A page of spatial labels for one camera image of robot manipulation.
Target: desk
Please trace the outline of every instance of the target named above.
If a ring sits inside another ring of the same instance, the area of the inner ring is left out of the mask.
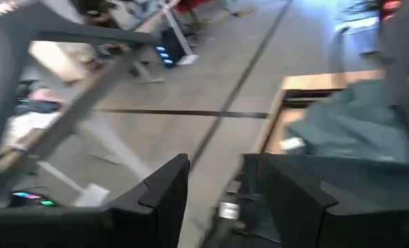
[[[125,72],[129,63],[134,59],[133,51],[129,51],[113,61],[101,73],[82,80],[78,85],[82,89],[78,91],[72,101],[68,101],[69,104],[63,106],[62,115],[53,120],[49,128],[32,130],[18,142],[23,149],[8,150],[5,156],[0,159],[0,197],[18,183],[20,176],[36,169],[37,162],[41,159],[47,159],[66,137],[79,129],[78,124],[83,118],[90,116],[93,104],[115,85],[117,82],[114,80],[115,76]],[[102,123],[92,123],[103,127]],[[130,168],[131,172],[139,178],[145,178],[151,174],[151,171],[143,165],[140,159],[129,151],[126,144],[117,135],[111,134],[111,130],[105,130],[99,134],[100,138],[105,136],[109,138],[107,141],[112,141],[109,148],[115,151],[121,164]]]
[[[305,109],[291,108],[283,105],[288,90],[334,90],[341,89],[335,83],[337,74],[314,74],[304,76],[288,76],[284,78],[272,102],[269,111],[269,119],[264,124],[261,135],[255,146],[256,152],[268,152],[271,154],[283,154],[280,141],[285,138],[287,124],[304,118]],[[354,83],[362,79],[382,79],[383,73],[377,70],[347,72],[346,80]]]

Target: desk leg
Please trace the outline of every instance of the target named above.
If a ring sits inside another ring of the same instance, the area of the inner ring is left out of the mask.
[[[174,15],[171,12],[171,6],[167,5],[166,3],[163,2],[163,0],[160,0],[160,4],[163,8],[163,12],[165,13],[165,16],[169,22],[169,25],[172,27],[174,30],[174,33],[177,36],[178,41],[180,42],[183,50],[185,51],[186,56],[184,56],[177,64],[178,65],[191,65],[195,60],[198,59],[198,55],[194,54],[189,47],[188,41],[186,40],[185,36],[183,35],[182,30],[180,29],[180,26],[178,25],[176,19],[174,18]]]
[[[66,185],[70,186],[72,189],[76,190],[77,192],[81,193],[83,192],[83,188],[79,186],[75,181],[73,181],[71,178],[66,176],[64,173],[62,173],[60,170],[57,168],[53,167],[51,164],[48,162],[44,161],[38,161],[37,163],[41,168],[43,168],[46,172],[50,173],[51,175],[55,176],[57,179],[61,180],[64,182]]]
[[[140,78],[139,83],[144,84],[144,83],[162,83],[165,81],[163,78],[154,78],[145,68],[144,65],[142,65],[141,62],[138,61],[133,61],[133,66],[134,69],[136,69],[137,75]]]
[[[94,148],[96,157],[125,165],[140,180],[145,179],[152,173],[141,159],[112,131],[108,124],[95,114],[89,120],[81,123],[77,132],[83,136],[88,148]]]

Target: red object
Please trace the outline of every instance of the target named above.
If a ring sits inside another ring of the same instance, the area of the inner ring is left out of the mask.
[[[181,0],[176,9],[181,13],[187,13],[189,12],[189,8],[193,9],[203,3],[207,3],[208,1],[212,0]]]
[[[391,19],[401,5],[401,0],[386,0],[385,3],[382,4],[381,20],[387,21]]]

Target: green fabric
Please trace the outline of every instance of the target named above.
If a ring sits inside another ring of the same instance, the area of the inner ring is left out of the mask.
[[[309,154],[409,163],[409,142],[382,81],[360,81],[312,104],[287,127]]]

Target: blue led light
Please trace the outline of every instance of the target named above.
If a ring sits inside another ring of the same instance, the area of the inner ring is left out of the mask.
[[[26,197],[29,196],[30,194],[26,194],[26,193],[14,193],[15,196],[22,196],[22,197]]]

